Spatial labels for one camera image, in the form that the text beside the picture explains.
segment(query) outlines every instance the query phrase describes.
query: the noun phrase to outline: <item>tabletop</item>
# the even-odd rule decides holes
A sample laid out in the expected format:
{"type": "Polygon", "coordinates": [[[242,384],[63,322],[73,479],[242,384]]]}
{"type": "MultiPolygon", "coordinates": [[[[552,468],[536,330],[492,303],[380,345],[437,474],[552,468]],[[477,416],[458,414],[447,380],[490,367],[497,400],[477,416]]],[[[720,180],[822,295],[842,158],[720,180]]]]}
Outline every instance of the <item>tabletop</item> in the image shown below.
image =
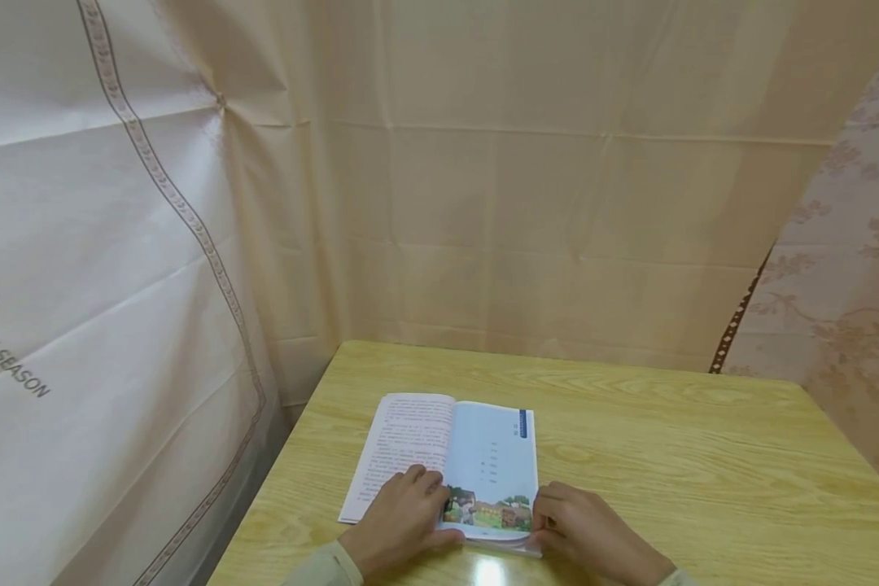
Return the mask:
{"type": "MultiPolygon", "coordinates": [[[[339,536],[378,401],[404,391],[534,409],[540,482],[599,492],[700,585],[879,585],[879,477],[796,384],[352,341],[209,586],[278,586],[339,536]]],[[[466,547],[374,584],[588,581],[559,561],[466,547]]]]}

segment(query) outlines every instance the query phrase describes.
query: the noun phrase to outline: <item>decorative border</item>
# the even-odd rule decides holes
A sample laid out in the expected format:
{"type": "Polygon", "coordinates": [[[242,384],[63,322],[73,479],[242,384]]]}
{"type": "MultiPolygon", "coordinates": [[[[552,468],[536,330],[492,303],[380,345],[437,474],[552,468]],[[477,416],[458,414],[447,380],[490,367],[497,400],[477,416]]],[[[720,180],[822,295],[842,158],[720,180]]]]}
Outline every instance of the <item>decorative border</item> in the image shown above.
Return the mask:
{"type": "Polygon", "coordinates": [[[765,260],[762,260],[762,265],[759,266],[759,271],[755,273],[755,278],[749,283],[749,289],[746,290],[746,295],[742,297],[742,301],[738,302],[738,307],[733,314],[732,320],[729,321],[727,331],[723,332],[722,338],[719,338],[719,346],[716,348],[716,354],[713,354],[713,361],[710,364],[709,372],[711,374],[722,374],[723,363],[727,361],[729,348],[732,346],[733,340],[736,339],[738,325],[742,323],[742,316],[746,315],[746,308],[749,306],[749,300],[752,299],[752,294],[755,292],[755,285],[759,284],[759,279],[762,277],[762,271],[765,270],[765,265],[768,264],[768,257],[771,257],[771,255],[772,248],[768,248],[768,254],[765,255],[765,260]]]}
{"type": "Polygon", "coordinates": [[[189,533],[195,529],[195,525],[199,524],[199,520],[205,516],[212,505],[215,504],[218,495],[221,494],[225,485],[231,479],[231,475],[234,474],[235,469],[238,467],[238,463],[241,461],[244,450],[247,449],[251,439],[254,437],[256,425],[258,425],[260,415],[263,413],[263,409],[267,403],[267,395],[260,382],[258,370],[256,369],[254,353],[251,350],[250,338],[247,333],[247,325],[244,323],[241,304],[238,302],[238,297],[234,292],[234,288],[231,286],[230,278],[225,271],[225,266],[222,263],[221,257],[218,255],[218,250],[215,247],[215,243],[212,241],[212,236],[209,234],[203,221],[201,221],[199,214],[192,208],[187,199],[182,196],[178,187],[173,183],[173,179],[169,177],[166,171],[164,171],[160,159],[157,158],[154,148],[152,148],[150,144],[150,139],[146,134],[146,130],[143,128],[141,118],[137,116],[137,112],[133,110],[124,95],[124,87],[120,83],[120,75],[117,71],[117,62],[114,60],[114,48],[111,43],[111,33],[107,30],[107,21],[104,18],[104,14],[101,12],[98,0],[76,1],[78,11],[81,12],[81,22],[84,25],[85,35],[88,37],[90,51],[92,51],[92,56],[94,57],[94,68],[98,70],[98,80],[104,90],[107,103],[111,104],[112,110],[117,114],[117,117],[120,118],[120,122],[124,124],[124,129],[127,131],[127,135],[130,136],[130,141],[133,143],[133,148],[137,150],[137,155],[143,162],[146,171],[150,174],[150,179],[154,182],[154,185],[156,185],[156,189],[160,190],[163,198],[166,199],[169,205],[173,206],[173,210],[179,215],[182,222],[186,223],[186,227],[190,230],[192,235],[195,236],[195,240],[199,241],[199,245],[201,246],[201,249],[203,249],[205,257],[208,259],[209,264],[212,267],[212,272],[215,274],[218,288],[221,289],[222,295],[225,297],[225,302],[228,303],[228,309],[231,312],[231,316],[234,317],[234,321],[238,327],[238,332],[241,334],[244,354],[246,354],[247,358],[247,366],[251,371],[251,380],[254,382],[255,393],[258,395],[258,409],[256,409],[256,413],[254,413],[253,418],[251,418],[251,423],[247,428],[247,433],[244,434],[242,443],[238,446],[234,458],[231,459],[231,463],[228,465],[228,468],[225,469],[225,473],[221,476],[221,479],[218,479],[216,485],[209,490],[205,498],[200,501],[197,507],[195,507],[192,514],[189,514],[186,522],[182,524],[179,531],[175,532],[173,538],[169,539],[169,542],[164,545],[160,550],[160,553],[156,555],[154,561],[150,562],[150,565],[144,570],[139,578],[133,582],[133,586],[147,586],[156,578],[160,573],[160,570],[163,569],[163,566],[166,566],[166,563],[176,553],[176,550],[179,549],[182,542],[186,541],[186,537],[188,537],[189,533]]]}

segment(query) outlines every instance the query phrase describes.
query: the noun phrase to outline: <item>book page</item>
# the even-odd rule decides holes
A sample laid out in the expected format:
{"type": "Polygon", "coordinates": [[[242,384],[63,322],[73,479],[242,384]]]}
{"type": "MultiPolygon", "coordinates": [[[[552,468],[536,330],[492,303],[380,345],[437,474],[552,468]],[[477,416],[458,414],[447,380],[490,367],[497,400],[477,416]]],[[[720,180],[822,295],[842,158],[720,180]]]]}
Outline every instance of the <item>book page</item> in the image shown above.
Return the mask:
{"type": "Polygon", "coordinates": [[[451,499],[442,527],[475,540],[520,540],[537,495],[534,413],[462,401],[446,462],[451,499]]]}
{"type": "Polygon", "coordinates": [[[453,409],[446,395],[395,393],[380,401],[345,505],[341,523],[358,523],[378,490],[398,471],[413,464],[444,471],[453,409]]]}

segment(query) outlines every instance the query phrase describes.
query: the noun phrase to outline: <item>white curtain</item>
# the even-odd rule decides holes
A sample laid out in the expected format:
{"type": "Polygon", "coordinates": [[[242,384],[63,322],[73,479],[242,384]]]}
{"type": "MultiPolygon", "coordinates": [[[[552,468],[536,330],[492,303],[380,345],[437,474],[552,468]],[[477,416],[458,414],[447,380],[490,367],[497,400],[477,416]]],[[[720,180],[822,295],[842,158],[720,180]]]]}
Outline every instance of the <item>white curtain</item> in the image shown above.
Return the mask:
{"type": "Polygon", "coordinates": [[[0,2],[0,584],[187,584],[285,436],[222,110],[144,2],[0,2]]]}
{"type": "Polygon", "coordinates": [[[2,0],[0,584],[203,581],[344,339],[706,370],[878,63],[879,0],[2,0]]]}

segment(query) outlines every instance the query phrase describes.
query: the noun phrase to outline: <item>floral curtain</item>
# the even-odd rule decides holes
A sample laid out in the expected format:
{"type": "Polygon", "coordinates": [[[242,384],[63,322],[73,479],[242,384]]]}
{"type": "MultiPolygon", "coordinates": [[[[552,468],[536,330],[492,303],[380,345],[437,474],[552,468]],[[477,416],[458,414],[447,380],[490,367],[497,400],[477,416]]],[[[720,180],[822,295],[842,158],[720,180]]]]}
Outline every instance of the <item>floral curtain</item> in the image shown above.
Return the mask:
{"type": "Polygon", "coordinates": [[[711,370],[801,383],[879,473],[879,72],[731,326],[711,370]]]}

